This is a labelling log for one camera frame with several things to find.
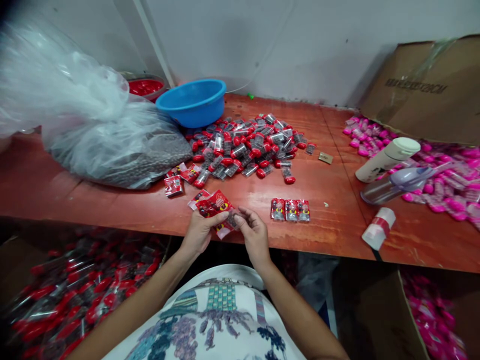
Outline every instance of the hand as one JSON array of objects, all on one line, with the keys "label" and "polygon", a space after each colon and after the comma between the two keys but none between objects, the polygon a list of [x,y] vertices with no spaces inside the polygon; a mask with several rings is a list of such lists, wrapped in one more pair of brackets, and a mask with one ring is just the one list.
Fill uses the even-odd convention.
[{"label": "hand", "polygon": [[238,209],[246,216],[247,220],[236,214],[234,215],[235,221],[240,226],[240,231],[245,238],[245,247],[251,264],[255,270],[260,272],[260,269],[272,264],[267,225],[255,211],[243,206],[239,206]]},{"label": "hand", "polygon": [[210,229],[217,226],[229,216],[227,211],[218,213],[212,217],[203,217],[199,210],[195,210],[191,215],[190,225],[186,235],[181,242],[180,249],[182,253],[196,259],[201,253],[205,251],[212,239]]}]

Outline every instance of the red foil packet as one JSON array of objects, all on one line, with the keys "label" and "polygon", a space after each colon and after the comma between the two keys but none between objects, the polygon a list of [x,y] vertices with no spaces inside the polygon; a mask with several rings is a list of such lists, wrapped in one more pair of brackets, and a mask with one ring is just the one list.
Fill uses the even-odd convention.
[{"label": "red foil packet", "polygon": [[188,202],[188,206],[195,211],[197,209],[197,203],[201,200],[205,200],[210,197],[210,193],[207,190],[201,190],[195,197]]},{"label": "red foil packet", "polygon": [[180,175],[180,173],[188,170],[187,165],[184,162],[172,168],[169,172],[166,173],[167,178],[171,178],[175,175]]},{"label": "red foil packet", "polygon": [[285,220],[285,200],[275,197],[271,200],[271,218],[275,221]]},{"label": "red foil packet", "polygon": [[298,200],[285,200],[285,220],[296,223],[299,221]]},{"label": "red foil packet", "polygon": [[202,168],[196,164],[192,164],[187,170],[182,171],[179,175],[189,184],[193,184],[194,181],[198,178]]},{"label": "red foil packet", "polygon": [[166,177],[164,181],[165,181],[165,195],[168,198],[184,193],[184,189],[182,187],[182,181],[180,180],[179,175]]},{"label": "red foil packet", "polygon": [[298,221],[308,223],[310,221],[310,204],[308,200],[298,200]]},{"label": "red foil packet", "polygon": [[215,227],[217,236],[223,239],[232,231],[238,230],[239,226],[234,215],[239,214],[238,210],[230,203],[227,197],[220,191],[215,191],[209,198],[196,203],[200,214],[205,218],[211,218],[218,213],[228,212],[228,218]]}]

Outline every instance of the white plastic bottle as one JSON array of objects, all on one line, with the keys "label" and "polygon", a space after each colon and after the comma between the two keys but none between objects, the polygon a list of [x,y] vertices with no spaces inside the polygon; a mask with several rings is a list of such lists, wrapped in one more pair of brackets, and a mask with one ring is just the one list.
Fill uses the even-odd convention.
[{"label": "white plastic bottle", "polygon": [[358,180],[371,183],[383,173],[420,151],[420,144],[408,137],[393,139],[382,151],[355,172]]}]

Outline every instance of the red table surface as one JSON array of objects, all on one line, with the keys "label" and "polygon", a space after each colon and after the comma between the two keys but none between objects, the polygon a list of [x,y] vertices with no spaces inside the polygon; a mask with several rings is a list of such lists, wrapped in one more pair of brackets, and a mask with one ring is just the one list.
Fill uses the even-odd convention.
[{"label": "red table surface", "polygon": [[[205,189],[211,193],[220,189],[232,204],[258,212],[268,224],[273,248],[374,260],[361,235],[378,208],[359,197],[364,184],[354,172],[365,160],[342,134],[352,113],[305,103],[225,97],[224,117],[249,119],[259,113],[275,114],[318,144],[313,156],[299,150],[293,159],[295,184],[286,185],[276,169],[265,179],[240,174],[225,182],[210,178]],[[331,165],[318,160],[320,151],[333,156]],[[169,199],[163,181],[135,191],[80,180],[43,150],[38,135],[15,136],[11,147],[0,154],[0,174],[0,216],[177,236],[187,230],[191,216],[187,202],[198,193],[185,184],[185,195]],[[270,206],[276,197],[309,200],[311,222],[272,221]],[[471,224],[401,199],[388,207],[397,221],[380,249],[384,261],[480,273],[480,236]],[[235,232],[223,241],[242,243],[243,238]]]}]

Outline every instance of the clear plastic bag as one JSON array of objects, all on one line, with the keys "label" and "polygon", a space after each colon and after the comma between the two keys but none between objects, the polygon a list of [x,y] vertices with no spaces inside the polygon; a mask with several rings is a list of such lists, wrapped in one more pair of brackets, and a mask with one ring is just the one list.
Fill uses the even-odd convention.
[{"label": "clear plastic bag", "polygon": [[298,253],[297,291],[316,312],[323,306],[332,290],[332,273],[339,258],[317,253]]},{"label": "clear plastic bag", "polygon": [[0,47],[0,138],[41,125],[65,169],[127,189],[147,189],[193,156],[167,114],[46,20],[8,23]]}]

